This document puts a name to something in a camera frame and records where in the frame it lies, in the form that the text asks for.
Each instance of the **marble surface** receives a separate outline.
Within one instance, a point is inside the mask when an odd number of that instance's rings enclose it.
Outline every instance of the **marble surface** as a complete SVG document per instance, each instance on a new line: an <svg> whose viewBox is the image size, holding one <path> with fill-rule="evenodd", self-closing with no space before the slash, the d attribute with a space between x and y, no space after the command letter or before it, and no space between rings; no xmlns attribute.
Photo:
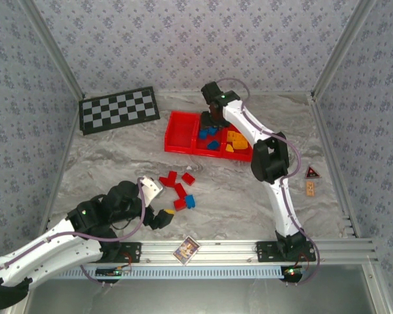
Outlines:
<svg viewBox="0 0 393 314"><path fill-rule="evenodd" d="M54 203L50 226L78 203L105 194L122 180L135 181L148 175L167 176L170 170L188 171L196 178L186 186L196 208L176 213L162 230L143 227L132 239L274 239L274 217L263 185L251 172L250 163L164 152L164 131L171 110L207 110L202 96L159 96L160 120L83 136L77 131L66 171ZM314 120L305 96L252 96L248 107L268 128L282 131L301 151L302 167L290 179L295 211L304 229L313 237L343 236L342 212L338 206ZM290 170L295 167L290 152ZM305 171L312 165L321 174L316 196L305 195ZM168 188L152 206L173 208L178 197ZM135 220L123 232L128 233Z"/></svg>

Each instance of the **purple cable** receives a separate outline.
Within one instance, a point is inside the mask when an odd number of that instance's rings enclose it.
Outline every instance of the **purple cable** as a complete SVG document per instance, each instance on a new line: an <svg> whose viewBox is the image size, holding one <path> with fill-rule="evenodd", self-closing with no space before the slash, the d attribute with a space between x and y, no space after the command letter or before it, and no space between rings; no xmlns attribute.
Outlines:
<svg viewBox="0 0 393 314"><path fill-rule="evenodd" d="M141 180L142 179L143 179L143 177L140 177L137 180L137 186L138 186L138 190L140 191L140 197L141 197L141 217L140 217L140 221L138 222L138 225L129 234L126 234L122 237L106 238L106 237L94 237L93 235L82 234L80 232L60 232L59 234L54 234L54 235L48 237L47 241L51 241L51 240L55 239L56 237L62 237L62 236L66 236L66 235L67 236L70 236L70 235L75 236L76 235L78 237L83 237L86 239L96 240L96 241L100 241L100 242L118 242L118 241L124 241L125 239L128 239L129 237L131 237L133 234L135 234L138 231L138 229L141 227L141 225L143 224L143 221L144 221L144 216L145 216L145 201L144 201L144 199L145 198L144 198L143 188L141 187ZM8 261L7 263L4 263L5 268L7 268L9 265L17 262L22 257L28 255L30 252L36 250L41 245L48 243L47 241L38 242L37 244L35 244L33 247L29 248L25 252L20 253L18 256L16 256L12 260Z"/></svg>
<svg viewBox="0 0 393 314"><path fill-rule="evenodd" d="M246 120L247 120L255 129L257 129L257 130L260 131L261 133L263 133L263 134L265 134L265 135L268 135L268 136L271 136L271 137L273 137L273 138L275 138L275 139L277 139L277 140L279 140L279 141L283 141L285 144L287 144L288 146L291 147L291 149L294 151L295 155L297 156L297 167L295 168L295 170L294 170L292 173L290 173L290 174L288 174L288 175L282 177L282 178L280 179L280 184L281 184L282 196L283 196L283 198L284 198L284 203L286 204L286 209L287 209L289 218L291 219L291 221L293 222L293 224L294 224L294 226L297 228L297 230L299 230L300 233L301 233L302 235L304 235L304 236L306 237L306 239L308 239L308 240L312 243L312 245L313 245L313 247L314 247L314 250L315 250L316 253L317 253L317 265L316 265L316 268L315 268L314 271L311 273L311 275L310 275L309 277L307 277L307 279L301 281L300 283L298 283L298 285L302 285L302 284L308 283L309 281L311 281L311 280L313 279L313 277L314 277L314 276L318 273L318 271L319 271L319 267L320 267L320 252L319 252L319 248L317 247L317 244L312 240L312 238L309 237L309 236L305 233L305 231L298 225L298 223L296 223L295 219L293 218L293 215L291 214L291 210L290 210L290 205L288 204L288 200L287 200L287 197L286 197L285 188L284 188L284 179L291 178L291 177L295 176L295 175L300 171L300 168L301 168L301 154L300 154L299 150L297 149L297 147L294 146L293 143L291 143L291 142L288 141L287 139L284 139L284 138L281 137L281 136L277 136L277 135L275 135L275 134L273 134L273 133L269 133L269 132L263 130L263 129L260 128L254 121L250 120L250 117L249 117L249 116L247 115L247 113L246 113L246 110L247 110L247 109L246 109L246 106L245 106L245 103L246 103L246 102L249 100L249 98L250 98L250 91L249 91L248 86L247 86L244 82L242 82L242 81L239 80L238 78L235 79L235 78L232 78L232 77L225 77L225 78L219 79L219 80L217 81L217 83L220 83L220 82L222 82L222 81L224 81L224 80L234 80L234 81L236 81L236 82L239 82L239 83L241 83L241 85L243 85L243 87L246 89L246 92L248 93L248 97L247 97L244 101L242 101L242 114L243 114L243 116L246 118Z"/></svg>

